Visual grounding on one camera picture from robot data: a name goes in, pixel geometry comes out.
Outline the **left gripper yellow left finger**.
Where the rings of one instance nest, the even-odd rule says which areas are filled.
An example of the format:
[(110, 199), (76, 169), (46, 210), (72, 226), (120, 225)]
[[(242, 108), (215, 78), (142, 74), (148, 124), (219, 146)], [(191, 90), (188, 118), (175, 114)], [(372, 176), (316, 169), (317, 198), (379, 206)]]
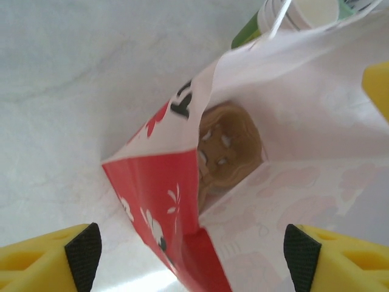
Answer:
[(102, 254), (97, 223), (1, 248), (1, 291), (91, 291)]

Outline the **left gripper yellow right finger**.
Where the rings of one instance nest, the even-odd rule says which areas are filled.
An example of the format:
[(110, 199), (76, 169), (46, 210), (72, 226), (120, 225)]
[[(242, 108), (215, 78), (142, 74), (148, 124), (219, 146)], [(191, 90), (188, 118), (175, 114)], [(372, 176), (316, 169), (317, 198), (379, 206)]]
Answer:
[(289, 224), (284, 258), (296, 291), (388, 291), (388, 247)]

